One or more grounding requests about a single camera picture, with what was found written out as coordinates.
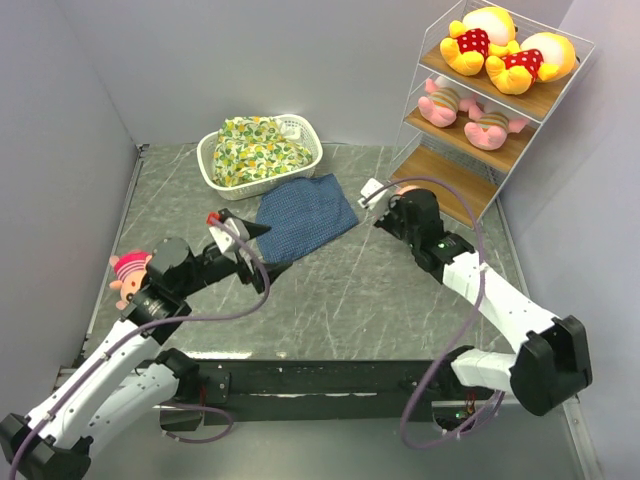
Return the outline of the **black-haired doll pink skirt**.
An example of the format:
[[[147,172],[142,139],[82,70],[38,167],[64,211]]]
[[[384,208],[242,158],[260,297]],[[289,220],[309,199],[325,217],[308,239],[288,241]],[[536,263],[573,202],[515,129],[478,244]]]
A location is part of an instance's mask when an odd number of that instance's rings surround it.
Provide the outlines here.
[[[395,192],[395,194],[398,195],[398,196],[404,196],[410,191],[419,190],[419,189],[420,189],[420,186],[418,186],[418,185],[406,185],[406,186],[403,186],[403,187],[399,188]]]

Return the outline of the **pink pig plush striped shirt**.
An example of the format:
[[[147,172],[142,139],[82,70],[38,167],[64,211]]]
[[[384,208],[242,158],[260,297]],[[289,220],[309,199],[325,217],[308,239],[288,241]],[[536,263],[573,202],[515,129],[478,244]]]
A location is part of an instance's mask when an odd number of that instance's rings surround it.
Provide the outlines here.
[[[472,119],[483,113],[473,91],[444,76],[427,78],[424,89],[426,95],[418,100],[419,113],[438,128],[454,123],[459,112],[468,113]]]

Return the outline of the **yellow bear plush polka dot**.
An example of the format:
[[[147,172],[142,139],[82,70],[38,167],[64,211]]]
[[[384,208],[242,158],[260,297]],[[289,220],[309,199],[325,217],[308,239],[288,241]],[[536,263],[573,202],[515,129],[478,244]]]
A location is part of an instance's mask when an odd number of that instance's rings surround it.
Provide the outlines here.
[[[489,56],[504,57],[515,52],[516,26],[506,9],[483,7],[449,24],[449,36],[440,42],[446,64],[463,76],[474,76]]]

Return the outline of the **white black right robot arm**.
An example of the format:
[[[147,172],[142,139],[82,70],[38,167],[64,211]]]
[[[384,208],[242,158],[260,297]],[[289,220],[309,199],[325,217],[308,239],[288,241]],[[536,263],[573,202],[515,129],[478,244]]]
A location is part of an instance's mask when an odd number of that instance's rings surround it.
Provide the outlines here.
[[[432,189],[369,181],[354,199],[309,180],[263,195],[257,246],[290,270],[273,287],[298,358],[438,361],[432,392],[502,391],[543,415],[593,381],[585,326],[530,300]]]

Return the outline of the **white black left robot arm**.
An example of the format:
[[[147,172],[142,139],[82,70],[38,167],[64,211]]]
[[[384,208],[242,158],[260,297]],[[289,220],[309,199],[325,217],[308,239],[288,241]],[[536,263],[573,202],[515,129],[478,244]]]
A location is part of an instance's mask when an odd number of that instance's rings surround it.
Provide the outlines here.
[[[231,275],[262,296],[268,296],[271,283],[267,267],[247,245],[268,226],[226,209],[211,213],[207,222],[213,241],[199,255],[179,237],[160,241],[141,287],[89,359],[27,415],[10,414],[2,421],[10,478],[81,479],[139,416],[196,395],[197,364],[161,348],[181,323],[192,320],[187,297]]]

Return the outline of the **blue checkered cloth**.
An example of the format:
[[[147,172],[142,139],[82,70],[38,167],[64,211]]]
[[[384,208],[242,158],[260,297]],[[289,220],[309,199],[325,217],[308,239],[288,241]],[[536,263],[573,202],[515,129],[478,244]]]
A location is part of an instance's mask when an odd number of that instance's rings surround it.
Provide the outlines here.
[[[255,222],[270,230],[257,245],[268,263],[294,262],[358,224],[333,174],[297,178],[261,198]]]

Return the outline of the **lemon print cloth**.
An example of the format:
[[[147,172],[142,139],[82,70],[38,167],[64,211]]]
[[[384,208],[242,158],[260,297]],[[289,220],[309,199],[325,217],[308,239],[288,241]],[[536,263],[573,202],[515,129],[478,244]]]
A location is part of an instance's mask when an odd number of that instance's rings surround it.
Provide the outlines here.
[[[237,187],[290,173],[312,163],[301,129],[275,117],[233,117],[218,130],[212,156],[213,181]]]

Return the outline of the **white plastic laundry basket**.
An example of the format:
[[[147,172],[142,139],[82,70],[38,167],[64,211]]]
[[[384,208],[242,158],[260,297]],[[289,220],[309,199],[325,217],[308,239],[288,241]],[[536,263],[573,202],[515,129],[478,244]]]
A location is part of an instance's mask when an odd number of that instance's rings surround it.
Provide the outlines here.
[[[196,155],[205,183],[223,199],[235,201],[311,177],[323,147],[301,116],[239,116],[203,137]]]

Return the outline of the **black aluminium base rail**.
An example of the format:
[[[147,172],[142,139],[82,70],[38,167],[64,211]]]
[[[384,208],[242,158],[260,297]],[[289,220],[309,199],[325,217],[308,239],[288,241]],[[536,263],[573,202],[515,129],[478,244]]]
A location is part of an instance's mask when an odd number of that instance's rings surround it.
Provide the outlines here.
[[[135,374],[139,363],[120,351],[86,381],[71,377],[45,409],[54,437],[98,438],[164,402],[220,408],[239,421],[271,421],[391,418],[412,401],[410,418],[428,421],[435,402],[471,402],[501,391],[543,416],[593,380],[584,348],[541,338],[516,354],[459,347],[425,386],[420,380],[428,360],[213,362],[169,349]]]

